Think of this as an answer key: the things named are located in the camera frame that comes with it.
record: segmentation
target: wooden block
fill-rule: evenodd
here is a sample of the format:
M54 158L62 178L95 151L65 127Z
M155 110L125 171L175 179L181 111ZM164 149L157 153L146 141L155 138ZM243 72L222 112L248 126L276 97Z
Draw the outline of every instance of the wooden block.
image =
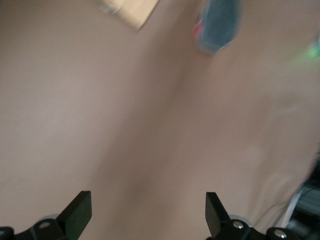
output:
M159 0L101 0L100 9L119 16L139 30L148 20Z

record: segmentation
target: black bracket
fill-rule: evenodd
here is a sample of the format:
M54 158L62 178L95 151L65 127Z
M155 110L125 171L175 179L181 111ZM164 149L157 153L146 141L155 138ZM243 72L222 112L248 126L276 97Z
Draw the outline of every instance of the black bracket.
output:
M0 240L77 240L91 216L91 192L81 191L56 219L41 220L18 234L0 227Z
M215 192L206 193L205 219L211 233L207 240L300 240L286 228L271 227L264 235L241 220L231 220Z

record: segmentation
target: blue-gray object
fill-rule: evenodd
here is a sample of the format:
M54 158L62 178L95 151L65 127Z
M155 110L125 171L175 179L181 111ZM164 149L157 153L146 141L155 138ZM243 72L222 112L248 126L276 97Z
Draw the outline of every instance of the blue-gray object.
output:
M198 47L209 53L227 46L234 38L239 25L238 0L210 0L203 9L196 36Z

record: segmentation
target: wooden board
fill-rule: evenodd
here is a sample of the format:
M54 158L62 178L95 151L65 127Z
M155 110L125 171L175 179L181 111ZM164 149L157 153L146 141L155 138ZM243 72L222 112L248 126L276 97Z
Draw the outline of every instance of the wooden board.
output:
M102 0L111 5L121 19L135 29L140 29L148 20L159 0Z

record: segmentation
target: beige floor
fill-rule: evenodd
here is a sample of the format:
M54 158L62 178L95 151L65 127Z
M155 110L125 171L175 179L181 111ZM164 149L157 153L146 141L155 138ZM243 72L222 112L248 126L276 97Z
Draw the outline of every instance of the beige floor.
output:
M244 0L215 56L198 0L161 0L137 33L90 0L0 1L0 226L20 232L92 191L81 238L205 239L206 191L260 231L310 171L319 0Z

